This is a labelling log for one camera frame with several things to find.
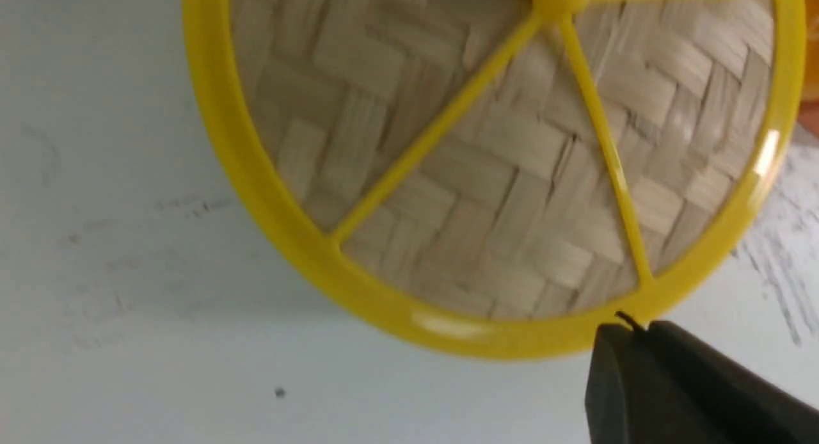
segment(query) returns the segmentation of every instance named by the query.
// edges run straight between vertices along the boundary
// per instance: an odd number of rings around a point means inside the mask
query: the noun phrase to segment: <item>yellow rim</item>
[[[623,0],[588,0],[590,4]],[[804,0],[774,0],[775,65],[769,107],[754,156],[700,241],[666,273],[647,267],[631,197],[617,150],[576,44],[571,15],[535,15],[523,22],[456,100],[430,124],[412,148],[381,179],[356,210],[327,236],[290,197],[261,146],[246,108],[230,38],[228,0],[182,0],[185,42],[196,99],[214,149],[239,196],[263,231],[316,287],[355,315],[387,333],[446,353],[498,360],[535,359],[587,349],[599,324],[616,310],[647,322],[681,301],[728,255],[758,213],[786,153],[802,86],[805,56]],[[552,321],[495,322],[474,319],[413,300],[352,263],[339,248],[345,238],[458,120],[495,73],[501,71],[545,19],[561,23],[567,53],[578,77],[605,153],[612,184],[640,275],[630,295],[581,315]]]

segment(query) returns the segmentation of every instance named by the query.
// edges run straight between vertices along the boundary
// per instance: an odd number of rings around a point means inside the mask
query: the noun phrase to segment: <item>woven basket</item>
[[[774,1],[790,0],[591,0],[573,17],[531,0],[229,1],[246,109],[308,228],[362,286],[527,340],[590,342],[594,324],[562,331],[663,292],[707,232],[725,242],[700,266],[713,268],[750,219],[720,213],[747,201],[760,158],[773,177],[795,112],[796,79],[768,106]],[[486,343],[443,348],[583,345]]]

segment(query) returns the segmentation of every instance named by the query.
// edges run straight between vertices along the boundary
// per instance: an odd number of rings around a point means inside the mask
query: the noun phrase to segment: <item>white surface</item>
[[[0,440],[586,442],[588,354],[427,353],[283,262],[207,141],[179,6],[0,0]],[[814,406],[817,162],[670,316]]]

